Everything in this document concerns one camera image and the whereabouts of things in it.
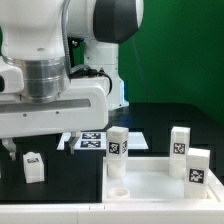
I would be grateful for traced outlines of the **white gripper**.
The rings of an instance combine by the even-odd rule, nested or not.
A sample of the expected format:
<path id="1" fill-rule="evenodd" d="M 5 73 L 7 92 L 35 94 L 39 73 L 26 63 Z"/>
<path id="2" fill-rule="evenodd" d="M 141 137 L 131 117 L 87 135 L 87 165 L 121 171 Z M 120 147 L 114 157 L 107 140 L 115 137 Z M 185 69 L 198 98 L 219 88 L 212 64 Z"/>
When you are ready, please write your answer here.
<path id="1" fill-rule="evenodd" d="M 71 131 L 68 144 L 73 154 L 80 131 L 100 129 L 108 123 L 110 84 L 106 77 L 72 79 L 50 103 L 23 103 L 19 97 L 23 87 L 22 71 L 0 61 L 0 138 L 12 160 L 16 159 L 14 137 Z"/>

